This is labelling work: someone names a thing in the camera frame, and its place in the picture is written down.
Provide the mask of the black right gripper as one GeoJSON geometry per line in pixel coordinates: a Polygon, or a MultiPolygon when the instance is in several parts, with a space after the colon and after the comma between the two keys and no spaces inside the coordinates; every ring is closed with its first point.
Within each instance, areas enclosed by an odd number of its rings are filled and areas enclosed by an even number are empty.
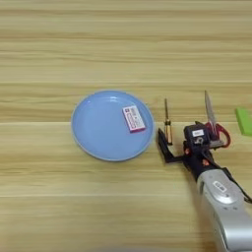
{"type": "MultiPolygon", "coordinates": [[[[218,139],[210,122],[201,123],[196,121],[196,125],[197,143],[209,143],[218,139]]],[[[184,166],[191,172],[195,180],[198,180],[200,175],[206,171],[221,169],[221,167],[214,162],[211,152],[203,146],[201,146],[198,150],[193,150],[189,146],[189,143],[184,141],[183,155],[176,157],[169,150],[165,135],[161,129],[158,129],[157,131],[157,142],[165,162],[182,162],[184,166]]]]}

